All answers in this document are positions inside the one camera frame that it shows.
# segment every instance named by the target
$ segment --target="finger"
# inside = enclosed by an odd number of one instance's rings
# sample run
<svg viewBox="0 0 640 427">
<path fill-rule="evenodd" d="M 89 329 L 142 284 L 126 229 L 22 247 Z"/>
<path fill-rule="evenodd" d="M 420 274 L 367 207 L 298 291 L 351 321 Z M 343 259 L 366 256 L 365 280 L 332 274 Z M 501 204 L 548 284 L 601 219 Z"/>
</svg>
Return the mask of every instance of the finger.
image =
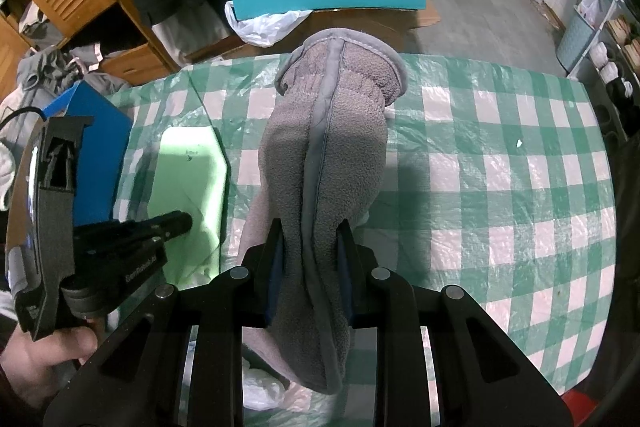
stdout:
<svg viewBox="0 0 640 427">
<path fill-rule="evenodd" d="M 98 345 L 102 344 L 107 338 L 107 321 L 104 317 L 98 319 L 87 319 L 87 326 L 91 328 L 95 336 L 98 337 Z"/>
<path fill-rule="evenodd" d="M 86 359 L 97 347 L 98 338 L 90 328 L 68 328 L 31 344 L 29 354 L 34 364 L 50 367 L 66 360 Z"/>
</svg>

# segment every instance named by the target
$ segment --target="gray clothing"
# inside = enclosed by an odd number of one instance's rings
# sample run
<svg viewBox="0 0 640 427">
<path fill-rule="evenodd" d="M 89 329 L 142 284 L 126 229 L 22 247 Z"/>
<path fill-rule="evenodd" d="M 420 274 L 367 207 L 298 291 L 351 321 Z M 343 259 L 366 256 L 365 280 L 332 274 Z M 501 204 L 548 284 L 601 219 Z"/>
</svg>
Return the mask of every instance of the gray clothing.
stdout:
<svg viewBox="0 0 640 427">
<path fill-rule="evenodd" d="M 20 17 L 18 31 L 30 38 L 38 49 L 57 46 L 64 38 L 60 30 L 53 25 L 33 1 L 29 3 L 22 17 Z"/>
<path fill-rule="evenodd" d="M 80 80 L 84 80 L 101 94 L 113 94 L 129 87 L 124 80 L 110 74 L 82 74 L 86 66 L 98 62 L 92 49 L 93 46 L 84 46 L 66 54 L 51 46 L 37 53 L 29 51 L 18 63 L 17 88 L 2 102 L 0 120 L 4 120 L 16 109 L 28 105 L 44 109 L 59 94 Z M 81 57 L 81 64 L 73 62 L 76 55 Z M 0 133 L 0 140 L 14 155 L 16 166 L 20 164 L 22 151 L 37 119 L 35 113 L 22 114 L 7 124 Z"/>
<path fill-rule="evenodd" d="M 151 29 L 181 68 L 191 64 L 188 55 L 232 33 L 208 2 L 198 7 L 182 6 Z"/>
<path fill-rule="evenodd" d="M 285 272 L 273 322 L 243 341 L 277 372 L 320 393 L 340 390 L 350 330 L 335 251 L 338 225 L 354 225 L 380 190 L 383 114 L 406 90 L 402 59 L 360 32 L 330 29 L 296 49 L 276 77 L 284 96 L 258 152 L 260 193 L 249 211 L 240 259 L 282 221 Z"/>
</svg>

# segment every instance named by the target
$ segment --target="shelf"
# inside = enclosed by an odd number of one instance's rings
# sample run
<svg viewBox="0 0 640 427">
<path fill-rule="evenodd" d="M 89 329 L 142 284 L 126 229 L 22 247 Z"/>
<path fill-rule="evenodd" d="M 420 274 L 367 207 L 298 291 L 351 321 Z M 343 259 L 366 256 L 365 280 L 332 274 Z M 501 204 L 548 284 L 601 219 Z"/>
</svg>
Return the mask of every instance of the shelf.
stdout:
<svg viewBox="0 0 640 427">
<path fill-rule="evenodd" d="M 611 29 L 608 24 L 605 24 L 605 28 L 606 28 L 606 31 L 603 33 L 609 37 L 610 39 L 609 44 L 618 50 L 618 57 L 620 58 L 620 62 L 622 62 L 623 65 L 625 66 L 626 71 L 624 71 L 625 73 L 624 77 L 633 78 L 633 80 L 636 82 L 636 86 L 638 87 L 638 89 L 640 89 L 640 80 L 638 80 L 638 75 L 634 71 L 633 64 L 631 64 L 631 61 L 629 61 L 624 49 L 622 49 L 622 46 L 620 46 L 620 44 L 616 42 L 616 39 L 613 36 L 613 33 L 611 33 Z"/>
<path fill-rule="evenodd" d="M 578 76 L 578 72 L 580 71 L 580 68 L 582 67 L 582 65 L 584 63 L 584 59 L 586 58 L 587 54 L 589 53 L 589 50 L 591 49 L 591 47 L 594 44 L 596 44 L 596 42 L 600 42 L 600 34 L 602 33 L 602 29 L 604 28 L 604 25 L 607 23 L 607 21 L 609 21 L 611 19 L 615 19 L 620 13 L 624 13 L 624 12 L 628 12 L 628 9 L 624 5 L 624 0 L 612 0 L 611 1 L 611 3 L 609 4 L 609 7 L 607 8 L 607 11 L 606 11 L 606 13 L 604 15 L 604 19 L 600 22 L 598 27 L 595 29 L 596 31 L 593 34 L 593 37 L 591 38 L 591 41 L 589 42 L 589 44 L 587 44 L 587 47 L 582 52 L 582 55 L 578 59 L 578 62 L 574 66 L 573 70 L 569 71 L 569 73 L 567 74 L 568 78 L 572 78 L 574 80 L 580 81 L 580 78 Z"/>
<path fill-rule="evenodd" d="M 613 122 L 613 126 L 615 127 L 616 134 L 618 135 L 618 138 L 620 140 L 620 145 L 622 145 L 624 142 L 628 140 L 628 137 L 626 136 L 625 130 L 622 127 L 622 121 L 620 120 L 620 112 L 618 111 L 618 108 L 615 105 L 613 105 L 613 103 L 611 102 L 611 99 L 607 94 L 607 89 L 605 88 L 604 82 L 600 78 L 600 75 L 598 74 L 598 71 L 596 70 L 593 64 L 591 64 L 591 68 L 593 71 L 595 71 L 597 80 L 594 82 L 590 82 L 589 84 L 584 86 L 587 91 L 587 95 L 589 97 L 591 105 L 594 108 L 597 105 L 603 105 L 604 107 L 607 108 L 607 110 L 609 111 L 609 114 L 611 115 L 611 120 Z"/>
</svg>

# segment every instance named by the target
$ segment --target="plastic bag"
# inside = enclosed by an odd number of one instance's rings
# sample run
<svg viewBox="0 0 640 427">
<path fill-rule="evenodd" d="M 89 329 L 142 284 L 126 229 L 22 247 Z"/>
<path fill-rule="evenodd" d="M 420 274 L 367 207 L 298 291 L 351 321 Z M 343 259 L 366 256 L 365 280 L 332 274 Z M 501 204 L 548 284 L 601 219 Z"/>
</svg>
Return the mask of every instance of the plastic bag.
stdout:
<svg viewBox="0 0 640 427">
<path fill-rule="evenodd" d="M 584 0 L 578 4 L 578 13 L 584 17 L 592 28 L 598 25 L 602 16 L 602 0 Z"/>
<path fill-rule="evenodd" d="M 304 19 L 309 17 L 311 10 L 292 10 L 286 13 L 260 15 L 254 19 L 236 20 L 233 1 L 225 4 L 226 20 L 238 36 L 247 44 L 268 48 L 289 35 Z"/>
<path fill-rule="evenodd" d="M 282 404 L 284 394 L 284 386 L 279 380 L 261 369 L 251 369 L 249 362 L 242 359 L 242 399 L 247 409 L 274 409 Z"/>
</svg>

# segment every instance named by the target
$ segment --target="table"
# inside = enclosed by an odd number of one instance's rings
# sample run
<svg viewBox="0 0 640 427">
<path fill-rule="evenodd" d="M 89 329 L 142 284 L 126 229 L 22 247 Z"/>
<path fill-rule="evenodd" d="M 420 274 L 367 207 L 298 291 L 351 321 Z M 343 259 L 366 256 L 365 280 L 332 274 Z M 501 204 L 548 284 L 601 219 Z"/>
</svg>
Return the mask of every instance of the table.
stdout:
<svg viewBox="0 0 640 427">
<path fill-rule="evenodd" d="M 385 111 L 380 195 L 356 240 L 414 285 L 459 284 L 558 393 L 593 365 L 609 310 L 616 222 L 609 165 L 584 87 L 477 62 L 403 55 L 408 91 Z M 221 270 L 236 263 L 259 186 L 257 149 L 285 55 L 190 66 L 111 102 L 134 120 L 114 213 L 142 219 L 171 125 L 212 124 L 230 165 Z M 438 421 L 428 334 L 424 346 Z M 247 426 L 372 425 L 374 331 L 357 331 L 337 396 L 299 388 Z"/>
</svg>

